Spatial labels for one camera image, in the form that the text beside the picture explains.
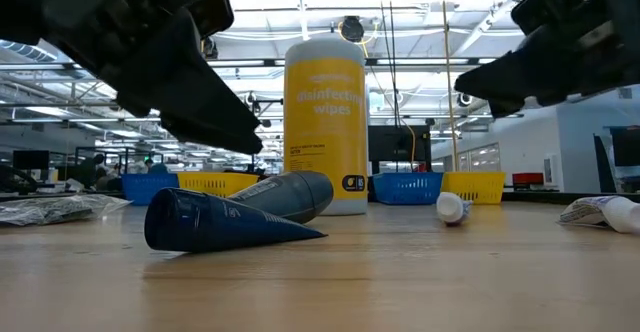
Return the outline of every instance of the computer monitor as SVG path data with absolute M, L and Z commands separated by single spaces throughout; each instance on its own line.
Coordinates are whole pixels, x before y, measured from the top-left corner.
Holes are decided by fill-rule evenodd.
M 49 151 L 13 151 L 13 168 L 19 170 L 49 169 Z
M 615 165 L 640 166 L 640 128 L 612 129 L 611 137 Z
M 430 128 L 411 128 L 416 136 L 413 161 L 427 162 L 431 159 Z M 412 146 L 413 136 L 404 125 L 369 126 L 369 161 L 410 162 Z

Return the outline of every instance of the white lid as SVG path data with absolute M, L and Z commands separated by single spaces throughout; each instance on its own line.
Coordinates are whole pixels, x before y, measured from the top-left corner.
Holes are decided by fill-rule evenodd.
M 464 204 L 456 194 L 442 192 L 436 202 L 436 209 L 444 222 L 456 222 L 463 215 Z

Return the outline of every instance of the ceiling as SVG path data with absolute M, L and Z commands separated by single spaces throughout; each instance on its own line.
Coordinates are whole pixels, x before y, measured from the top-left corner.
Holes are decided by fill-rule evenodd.
M 390 1 L 393 13 L 389 8 Z M 523 38 L 510 18 L 509 12 L 515 4 L 513 0 L 231 0 L 231 3 L 235 10 L 234 25 L 214 36 L 219 51 L 218 58 L 221 60 L 283 58 L 289 47 L 302 42 L 304 38 L 341 38 L 338 27 L 345 16 L 359 17 L 365 28 L 364 38 L 368 41 L 363 49 L 371 58 L 389 58 L 387 43 L 393 42 L 397 58 L 444 58 L 447 50 L 453 59 L 494 58 L 515 49 Z M 444 33 L 445 14 L 449 26 L 448 36 Z M 28 50 L 27 47 L 21 49 L 10 42 L 0 43 L 0 62 L 34 63 L 43 59 L 49 62 L 69 61 L 68 57 L 46 42 L 36 46 L 35 51 Z M 215 70 L 241 98 L 249 91 L 264 98 L 282 98 L 282 67 Z M 401 114 L 448 114 L 449 85 L 464 70 L 462 67 L 453 68 L 454 72 L 449 79 L 446 68 L 409 69 L 399 66 L 397 87 L 400 91 Z M 382 97 L 392 95 L 391 74 L 384 69 L 378 69 L 375 76 L 371 71 L 367 73 L 367 86 L 372 93 L 372 115 L 391 114 L 392 109 Z M 132 117 L 110 105 L 115 95 L 116 92 L 109 86 L 84 72 L 70 77 L 55 71 L 2 71 L 0 68 L 0 101 L 5 104 L 33 103 L 40 106 L 11 110 L 0 108 L 0 113 L 4 113 L 5 117 L 11 114 L 13 118 L 51 119 L 64 113 L 65 118 L 71 116 L 87 121 L 75 123 L 74 127 L 85 129 L 106 140 L 163 141 L 153 144 L 156 149 L 167 153 L 211 150 L 203 146 L 182 144 L 177 149 L 163 147 L 162 145 L 175 146 L 174 143 L 167 142 L 172 137 L 158 126 L 155 116 L 150 116 L 148 120 L 131 120 L 125 123 L 99 121 L 104 118 Z M 58 107 L 47 108 L 46 105 L 51 103 Z M 63 103 L 72 103 L 74 107 L 64 108 L 62 111 L 59 105 Z M 485 111 L 482 101 L 474 101 L 464 109 L 456 107 L 456 113 L 460 114 L 483 114 Z M 281 151 L 282 113 L 282 106 L 277 103 L 262 111 L 263 118 L 272 120 L 270 128 L 260 129 L 267 144 L 265 156 L 274 153 L 277 155 Z M 372 123 L 384 124 L 389 120 L 376 118 Z M 471 130 L 471 127 L 486 125 L 489 121 L 488 118 L 461 119 L 456 121 L 456 125 L 463 130 Z M 408 119 L 409 124 L 423 122 L 423 117 Z M 133 141 L 111 144 L 115 143 L 130 144 Z M 212 156 L 229 155 L 216 150 L 211 153 Z

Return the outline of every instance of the table surface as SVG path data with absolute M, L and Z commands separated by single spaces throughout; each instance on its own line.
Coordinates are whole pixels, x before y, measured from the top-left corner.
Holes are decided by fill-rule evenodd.
M 561 206 L 320 217 L 329 237 L 205 255 L 150 250 L 144 209 L 0 229 L 2 331 L 637 331 L 640 239 Z

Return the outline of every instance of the plastic bag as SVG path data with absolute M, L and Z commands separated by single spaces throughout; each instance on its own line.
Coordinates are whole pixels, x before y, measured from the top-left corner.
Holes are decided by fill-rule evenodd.
M 94 219 L 131 203 L 105 195 L 31 198 L 0 203 L 0 225 L 47 225 Z

